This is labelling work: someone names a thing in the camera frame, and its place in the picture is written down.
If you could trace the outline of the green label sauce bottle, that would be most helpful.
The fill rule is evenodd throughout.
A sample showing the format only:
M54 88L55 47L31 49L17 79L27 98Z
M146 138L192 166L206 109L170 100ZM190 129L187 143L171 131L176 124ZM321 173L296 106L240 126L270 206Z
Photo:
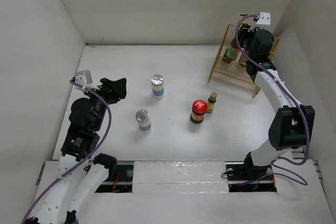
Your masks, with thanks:
M223 62L225 63L231 63L232 61L236 60L239 55L239 49L236 43L235 37L230 42L229 47L226 49L224 56L223 56Z

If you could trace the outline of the red label vinegar bottle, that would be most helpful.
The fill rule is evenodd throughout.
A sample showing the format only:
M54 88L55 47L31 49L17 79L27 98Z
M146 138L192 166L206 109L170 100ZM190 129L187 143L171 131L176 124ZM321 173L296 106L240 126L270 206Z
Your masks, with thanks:
M238 60L238 64L243 68L246 68L246 62L248 61L248 58L246 57L246 55L247 55L247 52L246 52L246 49L244 48Z

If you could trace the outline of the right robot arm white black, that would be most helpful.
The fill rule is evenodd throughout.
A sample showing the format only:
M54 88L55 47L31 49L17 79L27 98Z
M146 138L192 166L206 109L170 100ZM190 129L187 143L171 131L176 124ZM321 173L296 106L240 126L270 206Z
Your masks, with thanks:
M253 183L265 178L263 172L283 159L288 150L305 147L307 153L310 151L315 110L296 99L280 79L269 59L274 42L271 32L242 24L236 30L235 40L247 59L247 74L263 90L275 112L267 140L244 159L241 171Z

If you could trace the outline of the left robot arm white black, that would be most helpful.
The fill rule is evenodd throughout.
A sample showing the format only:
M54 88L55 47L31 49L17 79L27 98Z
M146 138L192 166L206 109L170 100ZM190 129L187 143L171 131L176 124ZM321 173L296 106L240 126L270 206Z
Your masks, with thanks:
M106 132L110 131L110 105L126 98L127 80L102 78L94 86L89 71L76 74L70 81L85 94L71 105L70 126L61 148L56 179L36 198L43 205L35 216L28 210L22 223L78 223L87 203L105 180L117 175L117 159L96 154L107 135L100 137L104 117L108 116Z

